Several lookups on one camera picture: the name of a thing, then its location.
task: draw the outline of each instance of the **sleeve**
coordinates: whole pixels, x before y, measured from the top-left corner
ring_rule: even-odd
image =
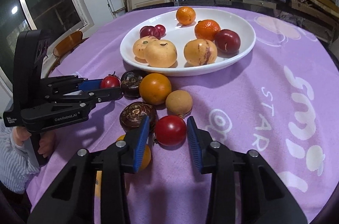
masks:
[[[25,184],[31,174],[38,173],[39,167],[30,163],[24,146],[14,143],[12,128],[0,120],[0,181],[15,193],[24,193]]]

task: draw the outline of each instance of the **red cherry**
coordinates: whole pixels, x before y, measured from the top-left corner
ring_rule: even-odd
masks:
[[[234,54],[239,51],[240,37],[231,30],[221,30],[214,36],[215,45],[226,54]]]
[[[164,25],[161,24],[155,25],[155,29],[159,30],[159,32],[161,33],[161,37],[163,37],[166,33],[166,28]]]
[[[100,88],[112,88],[112,87],[120,87],[120,80],[114,74],[108,75],[100,83]]]
[[[161,39],[161,33],[153,26],[145,26],[140,30],[140,38],[145,36],[154,36],[157,39]]]
[[[179,116],[165,116],[156,123],[154,133],[160,144],[176,146],[186,138],[186,124]]]

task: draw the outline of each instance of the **wooden chair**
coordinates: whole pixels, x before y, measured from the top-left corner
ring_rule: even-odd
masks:
[[[58,65],[60,65],[61,61],[71,52],[74,51],[74,49],[82,44],[86,39],[82,39],[83,34],[81,31],[76,31],[72,34],[70,34],[68,37],[64,38],[62,41],[56,45],[56,47],[53,50],[53,55],[56,57],[54,64],[49,70],[50,74]]]

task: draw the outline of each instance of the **red tomato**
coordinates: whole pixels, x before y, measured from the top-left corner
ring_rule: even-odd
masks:
[[[114,74],[108,75],[100,83],[100,88],[112,88],[112,87],[120,87],[120,80]]]
[[[186,124],[178,116],[165,116],[156,123],[154,133],[160,144],[176,146],[186,138]]]

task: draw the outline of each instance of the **dark purple fruit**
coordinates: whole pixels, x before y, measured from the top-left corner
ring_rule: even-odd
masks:
[[[147,73],[142,70],[131,70],[123,73],[121,77],[121,90],[125,97],[140,98],[139,84]]]
[[[134,102],[125,107],[121,112],[119,120],[125,132],[138,128],[144,116],[150,117],[150,132],[153,132],[158,114],[153,105],[144,102]]]

